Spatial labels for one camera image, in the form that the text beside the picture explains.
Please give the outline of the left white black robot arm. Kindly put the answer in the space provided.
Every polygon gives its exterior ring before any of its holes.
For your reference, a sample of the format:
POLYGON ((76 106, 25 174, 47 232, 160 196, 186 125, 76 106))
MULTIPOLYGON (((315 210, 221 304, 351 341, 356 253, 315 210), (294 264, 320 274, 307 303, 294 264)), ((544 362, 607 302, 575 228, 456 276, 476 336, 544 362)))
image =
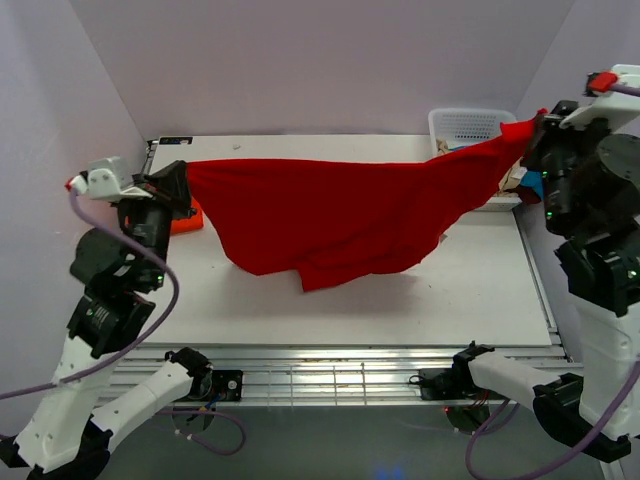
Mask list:
POLYGON ((91 220, 70 267, 84 288, 67 326, 52 380, 25 428, 1 441, 1 460, 33 479, 94 479, 115 448, 173 401, 201 399, 212 387, 209 360, 191 348, 168 353, 160 370, 118 399, 100 405, 120 359, 164 321, 148 299, 175 283, 168 267, 174 221, 190 218, 187 165, 125 175, 120 159, 92 162, 70 179, 72 200, 87 196, 116 209, 118 228, 91 220))

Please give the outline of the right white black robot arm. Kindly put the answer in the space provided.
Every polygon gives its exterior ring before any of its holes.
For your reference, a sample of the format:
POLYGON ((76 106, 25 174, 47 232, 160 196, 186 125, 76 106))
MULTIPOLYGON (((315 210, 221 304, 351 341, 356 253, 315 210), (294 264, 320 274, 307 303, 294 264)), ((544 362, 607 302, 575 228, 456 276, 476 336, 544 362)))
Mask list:
POLYGON ((639 435, 639 140, 630 115, 595 100, 538 115, 524 165, 542 176, 546 227, 581 320, 583 369, 554 375, 470 344, 454 390, 493 392, 531 410, 554 440, 603 462, 639 435))

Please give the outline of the blue label sticker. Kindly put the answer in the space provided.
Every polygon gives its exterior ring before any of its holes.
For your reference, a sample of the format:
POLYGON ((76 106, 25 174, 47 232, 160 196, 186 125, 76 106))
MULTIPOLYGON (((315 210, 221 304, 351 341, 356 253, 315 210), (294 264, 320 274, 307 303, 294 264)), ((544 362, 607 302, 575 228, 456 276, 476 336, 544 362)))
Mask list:
POLYGON ((161 137, 158 140, 159 145, 191 145, 193 142, 192 137, 161 137))

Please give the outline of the folded orange t shirt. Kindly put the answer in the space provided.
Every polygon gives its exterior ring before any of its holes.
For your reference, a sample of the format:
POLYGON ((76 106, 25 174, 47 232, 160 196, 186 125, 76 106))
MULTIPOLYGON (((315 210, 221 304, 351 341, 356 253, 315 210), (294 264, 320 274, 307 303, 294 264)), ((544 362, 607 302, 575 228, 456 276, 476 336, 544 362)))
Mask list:
POLYGON ((172 221, 170 228, 171 235, 191 233, 204 228, 204 214, 200 204, 195 198, 192 199, 191 208, 193 214, 189 218, 172 221))

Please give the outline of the blue t shirt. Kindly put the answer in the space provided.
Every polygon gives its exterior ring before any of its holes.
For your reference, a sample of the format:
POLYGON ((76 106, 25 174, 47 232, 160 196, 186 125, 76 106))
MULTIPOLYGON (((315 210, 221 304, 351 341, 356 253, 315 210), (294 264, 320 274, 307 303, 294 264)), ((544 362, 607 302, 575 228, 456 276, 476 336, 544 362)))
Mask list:
MULTIPOLYGON (((520 153, 496 140, 448 153, 438 161, 447 187, 458 188, 475 200, 487 200, 496 194, 500 180, 512 165, 517 160, 521 162, 520 153)), ((541 174, 524 168, 527 172, 519 186, 533 188, 542 198, 541 174)))

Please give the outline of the beige t shirt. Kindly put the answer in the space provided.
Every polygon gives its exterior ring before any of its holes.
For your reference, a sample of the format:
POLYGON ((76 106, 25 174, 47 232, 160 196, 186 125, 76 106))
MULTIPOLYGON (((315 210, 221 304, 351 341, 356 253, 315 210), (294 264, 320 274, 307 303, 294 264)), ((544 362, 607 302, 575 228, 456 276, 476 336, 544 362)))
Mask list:
MULTIPOLYGON (((442 156, 457 150, 462 149, 460 147, 450 147, 445 140, 437 139, 436 140, 436 156, 442 156)), ((515 193, 512 193, 512 190, 516 189, 527 170, 521 166, 521 162, 517 160, 512 167, 508 170, 508 172, 502 177, 499 182, 499 190, 496 192, 496 196, 498 197, 513 197, 515 193)))

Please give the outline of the dark red t shirt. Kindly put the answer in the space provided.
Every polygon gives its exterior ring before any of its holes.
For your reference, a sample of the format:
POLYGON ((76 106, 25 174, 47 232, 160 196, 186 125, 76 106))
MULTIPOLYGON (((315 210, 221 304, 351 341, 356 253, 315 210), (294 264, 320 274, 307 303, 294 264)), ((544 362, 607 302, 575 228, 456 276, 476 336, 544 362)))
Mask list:
POLYGON ((516 193, 520 200, 526 205, 535 205, 541 202, 541 197, 533 188, 519 186, 516 189, 516 193))

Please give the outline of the white plastic laundry basket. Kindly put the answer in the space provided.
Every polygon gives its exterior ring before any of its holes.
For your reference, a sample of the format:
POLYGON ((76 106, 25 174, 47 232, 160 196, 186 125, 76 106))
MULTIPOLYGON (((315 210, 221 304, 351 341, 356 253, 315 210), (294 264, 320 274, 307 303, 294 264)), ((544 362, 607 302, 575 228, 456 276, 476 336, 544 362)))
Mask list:
MULTIPOLYGON (((438 108, 428 114, 431 152, 437 157, 436 140, 445 140, 450 147, 466 148, 498 137, 503 123, 514 123, 516 117, 505 110, 477 108, 438 108)), ((521 203, 513 197, 498 197, 496 194, 478 211, 506 212, 521 203)))

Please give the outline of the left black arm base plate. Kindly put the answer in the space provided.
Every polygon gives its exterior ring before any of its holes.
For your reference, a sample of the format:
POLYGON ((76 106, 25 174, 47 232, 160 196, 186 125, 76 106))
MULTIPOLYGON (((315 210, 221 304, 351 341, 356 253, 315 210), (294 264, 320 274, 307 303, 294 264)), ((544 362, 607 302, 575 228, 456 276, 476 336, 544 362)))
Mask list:
POLYGON ((242 399, 242 370, 212 370, 201 383, 201 401, 205 403, 239 402, 242 399))

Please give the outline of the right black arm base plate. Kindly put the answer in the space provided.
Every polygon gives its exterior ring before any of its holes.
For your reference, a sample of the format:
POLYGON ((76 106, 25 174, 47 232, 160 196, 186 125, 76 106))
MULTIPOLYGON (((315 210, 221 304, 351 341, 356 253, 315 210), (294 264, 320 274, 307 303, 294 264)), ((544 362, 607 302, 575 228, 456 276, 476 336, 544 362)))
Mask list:
POLYGON ((422 400, 470 400, 480 392, 457 379, 451 369, 420 369, 409 377, 408 384, 419 389, 422 400))

